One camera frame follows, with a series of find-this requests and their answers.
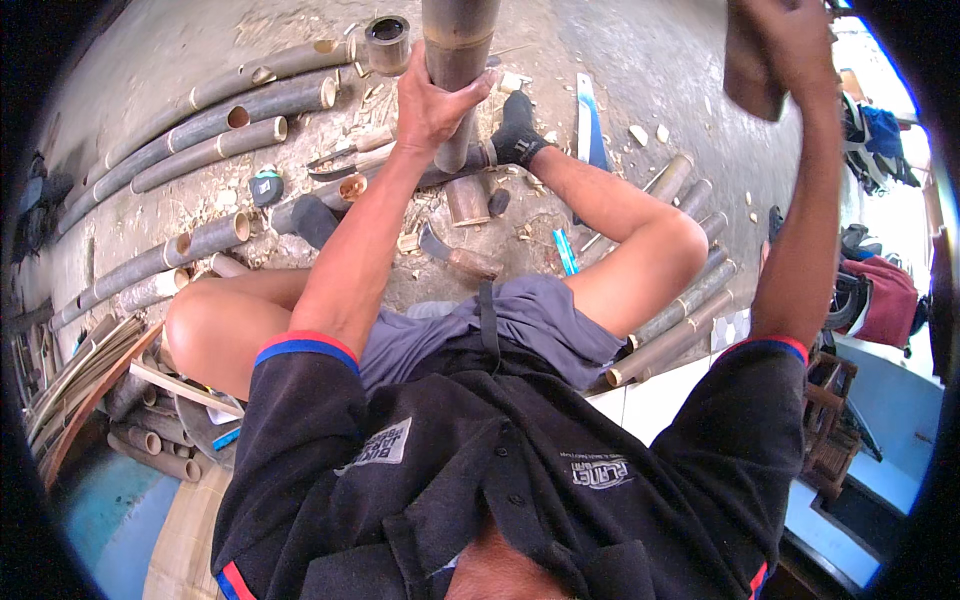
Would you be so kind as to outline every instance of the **left hand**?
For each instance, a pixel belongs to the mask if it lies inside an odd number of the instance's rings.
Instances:
[[[423,40],[418,41],[410,51],[407,72],[396,85],[396,146],[433,158],[440,145],[457,131],[464,115],[487,99],[495,81],[496,72],[488,69],[461,90],[448,92],[436,87],[426,70]]]

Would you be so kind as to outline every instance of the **man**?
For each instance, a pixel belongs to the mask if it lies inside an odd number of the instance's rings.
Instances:
[[[178,367],[250,401],[213,542],[228,598],[756,592],[801,466],[806,349],[835,270],[840,128],[821,4],[745,5],[803,114],[796,190],[757,287],[752,339],[714,363],[651,448],[571,377],[596,372],[677,296],[706,240],[672,207],[545,146],[520,96],[494,137],[498,156],[620,246],[563,281],[508,282],[479,311],[469,300],[440,318],[378,318],[420,173],[492,84],[434,87],[422,44],[399,82],[396,148],[309,274],[203,281],[178,296],[168,318]],[[449,323],[462,333],[447,337]]]

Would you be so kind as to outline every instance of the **blue floor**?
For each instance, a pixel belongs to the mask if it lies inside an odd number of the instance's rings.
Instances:
[[[58,509],[81,563],[110,600],[140,598],[180,480],[104,450],[65,487]]]

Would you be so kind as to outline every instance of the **white tile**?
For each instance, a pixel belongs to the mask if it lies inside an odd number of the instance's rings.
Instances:
[[[593,408],[603,413],[604,417],[612,420],[618,425],[623,424],[623,402],[626,398],[626,390],[617,388],[597,394],[587,398],[587,402],[593,405]]]
[[[627,386],[621,426],[644,444],[652,444],[673,422],[686,397],[707,374],[709,365],[710,357],[706,356],[643,383]]]

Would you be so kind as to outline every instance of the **cloth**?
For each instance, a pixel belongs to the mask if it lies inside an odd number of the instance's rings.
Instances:
[[[874,284],[867,318],[853,337],[904,348],[919,295],[910,274],[876,255],[862,261],[845,260],[843,268],[853,275],[866,276]]]
[[[577,390],[592,385],[627,343],[574,308],[573,292],[554,276],[523,276],[495,286],[493,308],[501,337],[543,357]],[[480,330],[476,297],[432,319],[381,309],[360,358],[364,388],[406,381],[424,357],[474,330]]]
[[[753,597],[803,462],[804,352],[731,348],[651,447],[505,339],[476,332],[368,396],[311,332],[257,358],[213,536],[227,598],[443,598],[492,516],[570,595]]]
[[[903,143],[900,141],[900,124],[889,110],[861,105],[863,118],[870,128],[871,139],[867,140],[869,152],[876,152],[890,158],[903,156]]]

